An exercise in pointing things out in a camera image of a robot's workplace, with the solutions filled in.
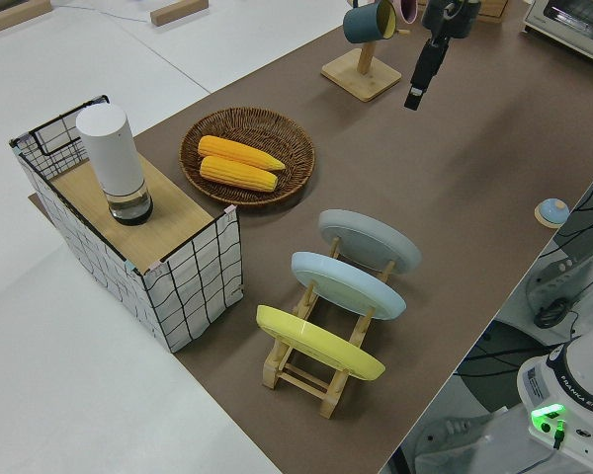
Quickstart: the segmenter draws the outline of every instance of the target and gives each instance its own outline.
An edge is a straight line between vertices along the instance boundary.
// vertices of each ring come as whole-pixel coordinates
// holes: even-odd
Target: corn
[[[223,185],[264,193],[277,187],[277,176],[272,173],[220,156],[206,156],[200,164],[200,176]]]
[[[265,151],[244,145],[238,141],[227,140],[213,135],[205,135],[200,139],[198,154],[200,156],[221,156],[262,170],[278,171],[286,169],[286,165]]]

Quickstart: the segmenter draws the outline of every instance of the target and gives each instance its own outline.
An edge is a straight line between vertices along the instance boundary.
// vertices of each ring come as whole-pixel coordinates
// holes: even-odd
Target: brown table mat
[[[574,205],[593,179],[593,63],[521,33],[527,5],[508,8],[504,23],[477,22],[469,38],[451,41],[417,112],[402,104],[428,36],[419,21],[410,36],[378,43],[376,57],[402,81],[370,103],[320,74],[352,48],[339,29],[136,139],[211,213],[223,205],[195,190],[178,165],[197,120],[229,107],[267,108],[314,143],[316,168],[297,205],[241,214],[244,299],[177,353],[286,473],[377,472],[552,236],[534,207],[551,197]],[[416,271],[389,279],[406,312],[374,322],[364,342],[386,372],[350,380],[330,421],[305,392],[281,381],[275,391],[262,386],[272,340],[255,324],[258,304],[290,311],[297,303],[291,255],[326,252],[316,224],[328,208],[377,218],[424,255]],[[312,321],[348,335],[355,319],[321,304]]]

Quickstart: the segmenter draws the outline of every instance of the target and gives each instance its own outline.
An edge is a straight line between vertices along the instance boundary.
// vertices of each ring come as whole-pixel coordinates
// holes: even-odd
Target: wicker basket
[[[198,154],[198,142],[204,135],[254,146],[282,161],[286,169],[275,172],[277,188],[261,193],[205,180],[200,176],[202,157]],[[211,198],[255,207],[284,201],[301,190],[314,169],[314,147],[303,129],[289,118],[264,109],[232,108],[215,112],[191,127],[180,147],[180,166],[187,179]]]

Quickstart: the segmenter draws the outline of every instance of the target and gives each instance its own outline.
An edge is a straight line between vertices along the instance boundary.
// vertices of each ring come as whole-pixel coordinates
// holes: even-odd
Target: white table
[[[77,263],[27,200],[8,146],[100,94],[140,133],[340,25],[348,8],[214,0],[170,25],[146,23],[168,3],[53,1],[0,32],[0,473],[277,472]]]

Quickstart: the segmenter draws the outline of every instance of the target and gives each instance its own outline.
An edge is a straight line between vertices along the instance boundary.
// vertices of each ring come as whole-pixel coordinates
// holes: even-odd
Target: light blue plate
[[[410,272],[422,261],[421,252],[405,235],[358,212],[324,210],[318,216],[318,230],[329,244],[340,238],[343,257],[377,272],[391,260],[395,261],[392,272],[397,274]]]
[[[314,282],[314,292],[327,301],[366,315],[375,308],[374,319],[395,319],[406,303],[390,286],[356,267],[324,255],[296,252],[293,274],[303,285]]]

